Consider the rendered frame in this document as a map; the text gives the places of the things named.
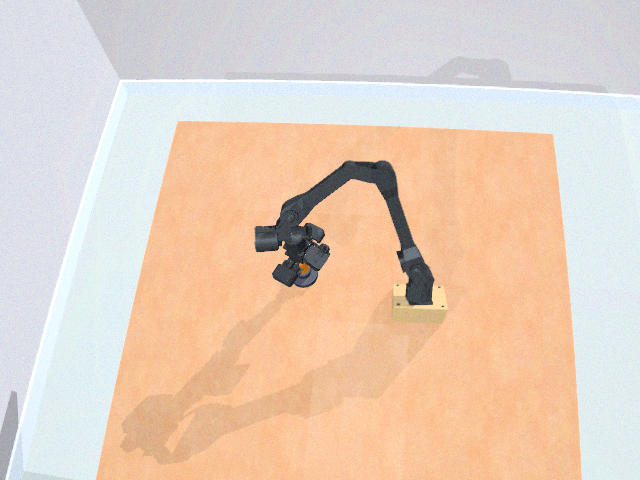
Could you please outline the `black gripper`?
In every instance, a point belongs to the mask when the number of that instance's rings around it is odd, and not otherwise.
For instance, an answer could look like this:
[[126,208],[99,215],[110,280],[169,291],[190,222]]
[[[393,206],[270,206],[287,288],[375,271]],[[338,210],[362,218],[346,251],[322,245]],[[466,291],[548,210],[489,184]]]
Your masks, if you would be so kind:
[[[312,239],[306,240],[306,247],[300,252],[291,252],[286,248],[284,244],[283,249],[286,250],[285,255],[287,255],[289,258],[287,260],[285,259],[282,264],[278,264],[272,272],[273,279],[286,285],[287,287],[292,287],[297,277],[302,272],[303,269],[299,267],[299,258],[301,258],[303,252],[308,249],[308,245],[310,244],[310,242],[312,242],[312,244],[316,246],[317,243],[321,243],[322,239],[325,236],[324,230],[312,223],[306,223],[304,226],[312,227]],[[317,243],[315,243],[313,240],[317,241]]]

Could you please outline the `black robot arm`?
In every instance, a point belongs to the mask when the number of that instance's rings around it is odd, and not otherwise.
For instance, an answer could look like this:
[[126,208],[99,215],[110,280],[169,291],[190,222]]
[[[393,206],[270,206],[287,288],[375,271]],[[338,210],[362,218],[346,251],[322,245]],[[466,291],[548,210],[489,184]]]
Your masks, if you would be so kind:
[[[318,203],[351,179],[376,184],[387,203],[401,245],[401,250],[396,253],[403,273],[406,272],[409,277],[405,298],[409,306],[433,305],[435,280],[413,239],[399,197],[397,174],[392,163],[387,160],[347,160],[308,191],[285,201],[276,226],[255,226],[256,252],[278,251],[282,241],[289,251],[302,251],[306,247],[306,240],[312,239],[312,227],[299,224]],[[299,263],[319,271],[330,256],[329,251],[327,244],[314,246],[310,242],[308,249],[299,258]]]

